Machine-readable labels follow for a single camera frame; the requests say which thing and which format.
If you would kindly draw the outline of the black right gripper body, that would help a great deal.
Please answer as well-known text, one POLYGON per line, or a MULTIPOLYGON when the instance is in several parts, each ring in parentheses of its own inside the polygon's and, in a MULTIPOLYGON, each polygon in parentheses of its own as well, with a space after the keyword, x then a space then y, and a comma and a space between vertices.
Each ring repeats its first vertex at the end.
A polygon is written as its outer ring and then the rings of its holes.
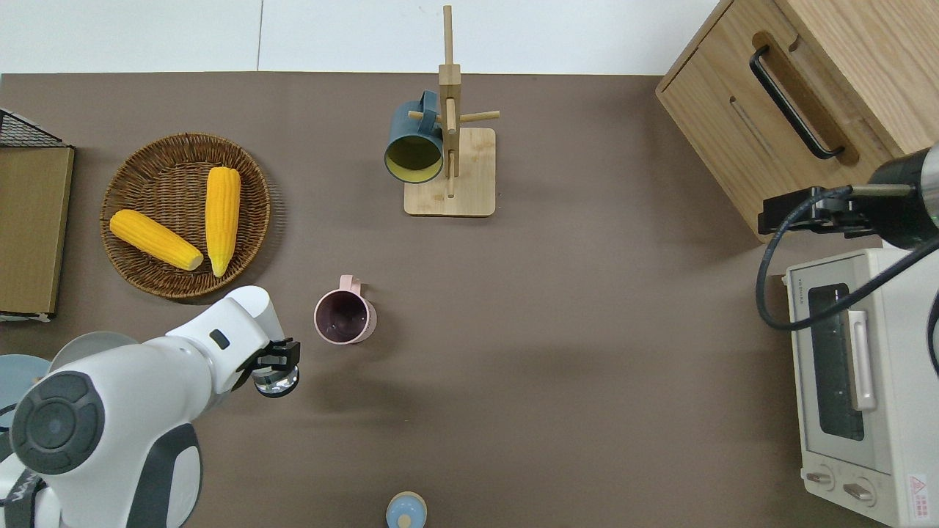
POLYGON ((877 234, 872 221, 855 204, 854 185, 827 189, 811 187, 811 231, 816 234, 842 234, 845 238, 859 238, 877 234))

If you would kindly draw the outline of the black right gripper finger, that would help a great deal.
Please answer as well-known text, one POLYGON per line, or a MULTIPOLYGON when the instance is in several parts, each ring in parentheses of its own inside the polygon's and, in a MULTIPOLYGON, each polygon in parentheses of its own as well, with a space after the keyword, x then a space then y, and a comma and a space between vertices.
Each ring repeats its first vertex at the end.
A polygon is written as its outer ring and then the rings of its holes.
POLYGON ((817 194, 815 189, 791 191, 762 201, 762 210, 758 214, 758 234, 768 236, 775 233, 783 220, 802 202, 817 194))

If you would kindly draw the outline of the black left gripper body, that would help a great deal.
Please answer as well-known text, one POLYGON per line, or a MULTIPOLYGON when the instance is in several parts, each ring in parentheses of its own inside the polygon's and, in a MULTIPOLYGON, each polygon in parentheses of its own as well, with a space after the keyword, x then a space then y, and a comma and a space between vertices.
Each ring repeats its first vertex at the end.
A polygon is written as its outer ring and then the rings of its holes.
POLYGON ((273 387, 285 378, 284 339, 269 342, 263 350, 256 351, 242 365, 238 386, 251 380, 255 387, 273 387))

